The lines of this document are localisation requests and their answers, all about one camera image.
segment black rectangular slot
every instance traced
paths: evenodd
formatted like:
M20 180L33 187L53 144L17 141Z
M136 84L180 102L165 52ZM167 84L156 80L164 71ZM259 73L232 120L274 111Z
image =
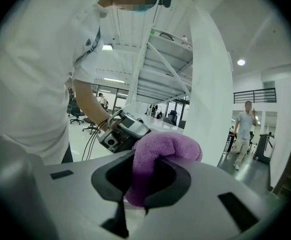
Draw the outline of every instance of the black rectangular slot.
M233 193L220 194L218 198L230 213L241 232L246 231L258 222L258 219Z
M67 176L72 175L72 174L74 174L74 172L71 170L63 170L63 171L50 173L50 176L53 180L57 180L57 179L67 177Z

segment pants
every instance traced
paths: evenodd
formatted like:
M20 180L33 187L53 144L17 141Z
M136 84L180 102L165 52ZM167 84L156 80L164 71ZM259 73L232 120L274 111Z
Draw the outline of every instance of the pants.
M240 137L236 138L235 148L232 149L232 151L230 151L228 154L228 156L232 156L232 154L236 154L236 153L240 152L239 156L235 160L234 164L236 164L238 166L241 164L242 159L245 157L245 155L249 149L249 146L250 146L249 144L250 144L249 139L244 139L244 138L240 138Z
M74 160L72 158L71 147L70 147L70 143L69 143L69 146L67 147L67 150L64 154L64 157L62 159L61 164L73 163L73 162L74 162Z

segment purple plush fabric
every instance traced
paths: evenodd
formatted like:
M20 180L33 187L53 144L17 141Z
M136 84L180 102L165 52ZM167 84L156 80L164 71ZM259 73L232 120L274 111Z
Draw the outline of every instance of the purple plush fabric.
M127 201L143 207L148 196L149 186L154 173L155 159L159 156L178 156L192 161L201 161L202 150L193 139L175 132L152 131L136 145L132 167L132 184L127 191Z

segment beige pants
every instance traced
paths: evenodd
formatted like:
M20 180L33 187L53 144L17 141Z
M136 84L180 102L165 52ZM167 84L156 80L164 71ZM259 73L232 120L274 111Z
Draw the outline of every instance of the beige pants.
M245 157L248 149L249 149L249 139L237 137L235 141L235 148L229 152L228 156L232 157L233 154L237 154L240 152L239 156L234 162L234 164L239 166L241 164L242 159Z

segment white shoe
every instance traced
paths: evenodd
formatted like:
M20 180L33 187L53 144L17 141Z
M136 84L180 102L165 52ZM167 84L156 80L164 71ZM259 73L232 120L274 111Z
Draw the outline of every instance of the white shoe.
M234 168L235 168L236 170L239 170L239 169L240 169L240 166L237 165L236 163L234 163L233 166L234 166Z

